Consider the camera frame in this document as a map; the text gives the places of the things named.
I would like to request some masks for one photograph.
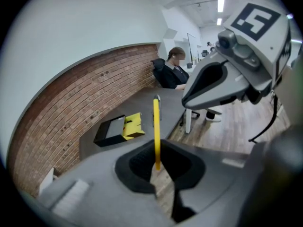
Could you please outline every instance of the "woman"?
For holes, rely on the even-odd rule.
[[[165,88],[184,90],[189,75],[180,67],[180,60],[185,59],[185,52],[180,47],[174,47],[169,52],[162,69],[162,82]]]
[[[169,57],[165,61],[165,66],[162,69],[161,81],[164,88],[175,90],[184,90],[189,75],[180,67],[180,60],[185,59],[185,52],[180,47],[174,47],[169,52]],[[207,108],[206,120],[212,122],[220,122],[221,110],[217,107]]]

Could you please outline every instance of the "chair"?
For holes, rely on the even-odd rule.
[[[205,56],[207,56],[209,53],[208,53],[207,50],[203,50],[201,54],[202,54],[202,57],[205,57]]]
[[[160,85],[165,88],[165,86],[163,86],[164,84],[161,82],[161,73],[162,73],[162,69],[165,66],[165,60],[162,58],[157,58],[153,61],[151,61],[153,63],[154,66],[154,70],[152,71],[153,75],[155,76],[156,80],[160,83]],[[192,111],[192,114],[196,114],[196,118],[200,117],[200,114],[197,112]],[[180,126],[183,126],[184,124],[184,117],[182,117],[182,121],[180,123]]]

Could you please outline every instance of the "desk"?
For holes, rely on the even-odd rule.
[[[187,68],[187,66],[182,66],[182,69],[186,71],[189,75],[194,71],[196,65],[192,65],[192,68]],[[189,134],[190,132],[190,125],[191,125],[191,109],[186,109],[186,127],[185,127],[185,133]]]
[[[182,69],[184,71],[186,71],[187,73],[192,73],[194,71],[195,67],[196,67],[196,65],[192,65],[192,68],[189,69],[189,68],[187,68],[187,66],[182,66]]]
[[[141,142],[142,145],[154,139],[154,128],[153,128],[153,98],[158,94],[161,99],[161,116],[160,121],[160,133],[161,139],[167,139],[170,133],[174,130],[175,126],[179,122],[180,118],[185,112],[185,108],[181,103],[183,90],[173,90],[167,88],[143,88],[129,99],[125,100],[117,108],[109,112],[103,119],[94,124],[88,131],[86,131],[80,137],[80,160],[84,160],[87,157],[114,149],[117,147],[125,146],[128,144]],[[100,124],[104,121],[118,117],[122,114],[128,116],[135,113],[141,112],[142,130],[145,132],[144,135],[139,136],[135,139],[128,140],[119,144],[99,147],[93,140],[98,131]]]

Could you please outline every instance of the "black jacket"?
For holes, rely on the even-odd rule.
[[[165,65],[161,72],[161,82],[164,88],[172,88],[175,89],[177,85],[186,84],[189,75],[186,71],[184,71],[180,66],[178,66],[179,70],[174,67]]]

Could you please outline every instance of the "curved brick wall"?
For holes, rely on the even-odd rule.
[[[16,186],[36,196],[47,172],[79,163],[79,137],[143,87],[156,85],[150,62],[156,45],[140,45],[91,58],[62,74],[31,104],[9,148]]]

